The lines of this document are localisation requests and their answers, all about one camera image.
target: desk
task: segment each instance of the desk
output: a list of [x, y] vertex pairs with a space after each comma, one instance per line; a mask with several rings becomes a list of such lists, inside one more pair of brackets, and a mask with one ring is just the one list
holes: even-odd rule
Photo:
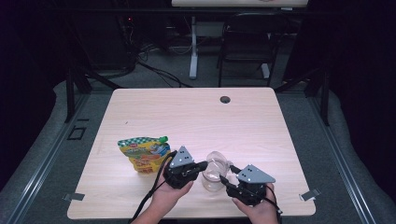
[[[308, 0], [172, 0], [173, 7], [306, 7], [307, 3]], [[192, 17], [190, 79], [197, 78], [196, 26], [195, 17]], [[268, 76], [267, 65], [262, 66], [262, 72]]]
[[[231, 102], [224, 104], [221, 96]], [[67, 215], [81, 218], [131, 218], [156, 174], [141, 175], [117, 142], [138, 136], [167, 135], [172, 149], [185, 146], [196, 162], [221, 152], [241, 169], [249, 163], [276, 179], [284, 216], [310, 216], [313, 201], [275, 93], [270, 88], [120, 89], [114, 91]], [[245, 217], [225, 188], [212, 193], [201, 175], [167, 218]], [[235, 176], [228, 173], [231, 182]]]

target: hand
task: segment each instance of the hand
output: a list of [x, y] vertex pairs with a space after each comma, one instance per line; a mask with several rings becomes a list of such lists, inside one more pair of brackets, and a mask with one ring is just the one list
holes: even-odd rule
[[188, 193], [193, 182], [190, 181], [182, 189], [174, 189], [169, 186], [163, 177], [163, 171], [158, 179], [157, 187], [154, 191], [152, 200], [148, 208], [137, 217], [132, 223], [134, 224], [151, 224], [158, 223], [172, 208], [176, 205], [178, 199]]
[[[267, 184], [269, 188], [274, 190], [274, 185], [269, 183]], [[266, 196], [272, 202], [275, 201], [275, 195], [269, 189], [266, 191]], [[268, 203], [267, 201], [262, 201], [261, 203], [255, 206], [248, 206], [239, 201], [236, 198], [233, 198], [233, 202], [238, 207], [241, 212], [245, 213], [248, 218], [250, 219], [252, 224], [277, 224], [277, 217], [276, 217], [276, 208]]]
[[[163, 177], [162, 171], [158, 180], [157, 187], [160, 186], [161, 183], [164, 181], [165, 178]], [[192, 184], [193, 182], [190, 181], [182, 189], [174, 189], [166, 182], [163, 183], [157, 190], [155, 190], [152, 196], [150, 206], [155, 207], [156, 210], [161, 211], [161, 213], [165, 216], [177, 204], [178, 199], [180, 199], [190, 191]]]

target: clear plastic cup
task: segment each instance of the clear plastic cup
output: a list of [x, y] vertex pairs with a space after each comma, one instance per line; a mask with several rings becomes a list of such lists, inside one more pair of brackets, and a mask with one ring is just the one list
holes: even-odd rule
[[209, 191], [218, 191], [224, 187], [220, 181], [220, 175], [226, 177], [233, 163], [219, 152], [213, 151], [206, 157], [207, 168], [202, 172], [202, 184]]

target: black curtain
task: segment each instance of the black curtain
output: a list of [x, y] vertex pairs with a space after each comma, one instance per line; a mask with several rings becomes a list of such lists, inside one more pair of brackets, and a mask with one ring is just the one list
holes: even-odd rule
[[308, 11], [341, 12], [339, 21], [304, 20], [285, 79], [331, 56], [351, 143], [375, 182], [396, 202], [396, 16], [394, 1], [311, 0]]
[[52, 61], [42, 69], [5, 15], [0, 15], [0, 189], [50, 117], [56, 100], [52, 87], [59, 81], [49, 74]]

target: table leg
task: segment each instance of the table leg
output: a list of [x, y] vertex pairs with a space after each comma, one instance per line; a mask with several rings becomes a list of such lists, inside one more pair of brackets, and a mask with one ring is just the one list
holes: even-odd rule
[[270, 77], [270, 70], [267, 63], [262, 63], [262, 75], [264, 78]]
[[196, 22], [195, 17], [191, 18], [191, 65], [190, 65], [190, 79], [197, 78], [198, 68], [198, 53], [197, 53], [197, 34], [196, 34]]

